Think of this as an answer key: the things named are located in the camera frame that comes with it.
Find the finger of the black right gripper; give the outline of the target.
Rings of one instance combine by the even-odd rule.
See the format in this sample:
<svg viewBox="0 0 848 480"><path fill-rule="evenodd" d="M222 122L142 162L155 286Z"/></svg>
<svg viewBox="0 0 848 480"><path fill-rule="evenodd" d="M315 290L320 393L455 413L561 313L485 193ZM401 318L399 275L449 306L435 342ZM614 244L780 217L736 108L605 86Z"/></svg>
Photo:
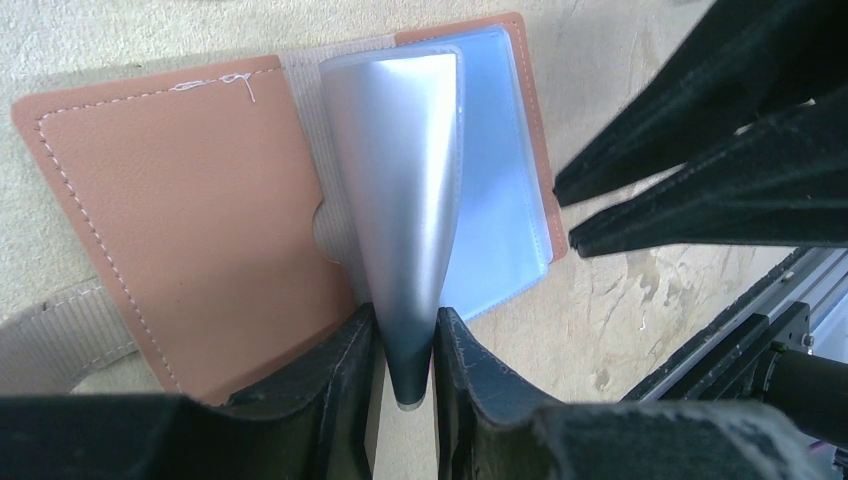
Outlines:
<svg viewBox="0 0 848 480"><path fill-rule="evenodd" d="M844 1L717 1L643 91L555 179L573 205L683 164L847 83Z"/></svg>
<svg viewBox="0 0 848 480"><path fill-rule="evenodd" d="M569 233L583 258L672 244L844 247L847 91L785 109Z"/></svg>

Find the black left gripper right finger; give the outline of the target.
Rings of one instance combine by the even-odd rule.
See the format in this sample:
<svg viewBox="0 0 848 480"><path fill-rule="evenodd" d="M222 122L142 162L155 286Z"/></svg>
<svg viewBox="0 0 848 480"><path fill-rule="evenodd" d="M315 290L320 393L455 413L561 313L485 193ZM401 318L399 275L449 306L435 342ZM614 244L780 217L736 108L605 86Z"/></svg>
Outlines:
<svg viewBox="0 0 848 480"><path fill-rule="evenodd" d="M750 401L562 402L451 308L433 343L442 479L822 479L801 433Z"/></svg>

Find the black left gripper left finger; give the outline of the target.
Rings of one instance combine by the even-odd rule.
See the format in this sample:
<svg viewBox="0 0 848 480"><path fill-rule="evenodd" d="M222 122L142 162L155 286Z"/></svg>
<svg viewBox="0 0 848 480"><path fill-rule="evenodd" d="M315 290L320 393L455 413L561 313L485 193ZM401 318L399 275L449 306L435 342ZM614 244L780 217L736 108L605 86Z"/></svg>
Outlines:
<svg viewBox="0 0 848 480"><path fill-rule="evenodd" d="M5 479L369 479L375 312L213 407L184 395L1 401Z"/></svg>

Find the black mounting base plate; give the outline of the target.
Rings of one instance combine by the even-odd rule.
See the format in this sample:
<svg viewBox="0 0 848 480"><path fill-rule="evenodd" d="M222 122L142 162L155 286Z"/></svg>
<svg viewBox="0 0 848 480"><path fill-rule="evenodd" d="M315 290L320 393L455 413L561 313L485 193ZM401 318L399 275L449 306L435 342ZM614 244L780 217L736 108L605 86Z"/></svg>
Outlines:
<svg viewBox="0 0 848 480"><path fill-rule="evenodd" d="M622 400L646 402L701 397L767 331L769 317L757 309L775 295L792 268L805 264L810 251L809 247L793 251Z"/></svg>

